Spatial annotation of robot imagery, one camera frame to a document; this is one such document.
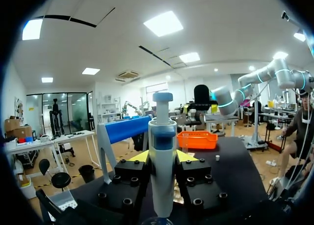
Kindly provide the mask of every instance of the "square ceiling light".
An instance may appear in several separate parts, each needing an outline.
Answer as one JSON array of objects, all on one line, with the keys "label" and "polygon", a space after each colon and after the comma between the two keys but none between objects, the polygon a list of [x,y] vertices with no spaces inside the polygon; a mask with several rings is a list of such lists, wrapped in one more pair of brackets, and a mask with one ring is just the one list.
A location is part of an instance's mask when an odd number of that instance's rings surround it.
[{"label": "square ceiling light", "polygon": [[41,82],[42,83],[52,83],[53,82],[53,78],[41,78]]},{"label": "square ceiling light", "polygon": [[284,59],[288,56],[287,53],[285,52],[277,52],[274,56],[273,59]]},{"label": "square ceiling light", "polygon": [[23,29],[22,40],[39,39],[42,23],[42,19],[28,21]]},{"label": "square ceiling light", "polygon": [[157,15],[146,21],[144,25],[158,37],[162,37],[183,29],[182,24],[172,11]]},{"label": "square ceiling light", "polygon": [[304,35],[303,33],[296,32],[293,36],[294,36],[296,39],[299,39],[301,42],[304,42],[304,41],[305,41],[305,35]]},{"label": "square ceiling light", "polygon": [[95,75],[100,71],[100,69],[93,69],[93,68],[86,68],[84,69],[82,74],[87,74],[87,75]]},{"label": "square ceiling light", "polygon": [[192,53],[188,53],[188,54],[185,54],[185,55],[181,55],[181,56],[179,56],[179,58],[184,63],[189,63],[189,62],[194,62],[194,61],[200,60],[200,57],[197,54],[197,52],[192,52]]}]

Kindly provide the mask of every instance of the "cardboard box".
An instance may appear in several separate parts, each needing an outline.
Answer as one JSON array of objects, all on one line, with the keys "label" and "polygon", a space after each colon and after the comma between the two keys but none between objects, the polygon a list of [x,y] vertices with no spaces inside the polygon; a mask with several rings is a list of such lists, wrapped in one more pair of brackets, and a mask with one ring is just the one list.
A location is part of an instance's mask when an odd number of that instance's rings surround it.
[{"label": "cardboard box", "polygon": [[18,139],[19,138],[27,138],[27,137],[32,137],[33,136],[30,126],[24,126],[24,127],[20,127],[20,128],[14,129],[12,131],[6,132],[6,135],[7,135],[7,137],[15,136]]},{"label": "cardboard box", "polygon": [[20,119],[6,119],[4,129],[6,132],[12,131],[20,127]]},{"label": "cardboard box", "polygon": [[22,172],[22,173],[18,173],[16,175],[17,177],[17,180],[18,180],[18,184],[21,186],[21,187],[24,187],[24,186],[27,186],[29,184],[29,180],[28,178],[26,177],[25,173]]}]

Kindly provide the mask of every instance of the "black trash bin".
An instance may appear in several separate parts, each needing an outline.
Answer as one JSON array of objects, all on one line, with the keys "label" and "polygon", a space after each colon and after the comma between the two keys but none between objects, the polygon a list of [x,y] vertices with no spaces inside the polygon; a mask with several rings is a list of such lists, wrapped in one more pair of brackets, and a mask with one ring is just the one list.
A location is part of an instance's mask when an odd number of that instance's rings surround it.
[{"label": "black trash bin", "polygon": [[78,171],[82,175],[85,183],[91,182],[95,179],[95,170],[91,165],[83,165],[78,169]]}]

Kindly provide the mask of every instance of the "orange plastic basket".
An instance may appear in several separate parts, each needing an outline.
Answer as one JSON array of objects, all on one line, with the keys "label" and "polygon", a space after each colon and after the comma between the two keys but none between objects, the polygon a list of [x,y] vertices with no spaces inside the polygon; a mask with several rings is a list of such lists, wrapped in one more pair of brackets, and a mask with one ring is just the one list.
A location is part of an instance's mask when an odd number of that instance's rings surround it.
[{"label": "orange plastic basket", "polygon": [[215,149],[218,140],[217,134],[209,133],[208,131],[183,131],[177,135],[179,146],[182,148],[183,134],[187,133],[187,148],[191,149]]}]

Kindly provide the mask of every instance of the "window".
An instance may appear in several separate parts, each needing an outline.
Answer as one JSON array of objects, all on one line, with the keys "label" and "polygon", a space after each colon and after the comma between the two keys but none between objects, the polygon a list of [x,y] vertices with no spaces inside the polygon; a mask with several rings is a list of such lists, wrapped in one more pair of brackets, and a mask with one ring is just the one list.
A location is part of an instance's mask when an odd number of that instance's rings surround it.
[{"label": "window", "polygon": [[154,104],[153,102],[153,94],[156,92],[167,91],[167,90],[168,90],[168,83],[147,86],[146,87],[147,101],[149,102],[151,106],[155,106],[156,104]]}]

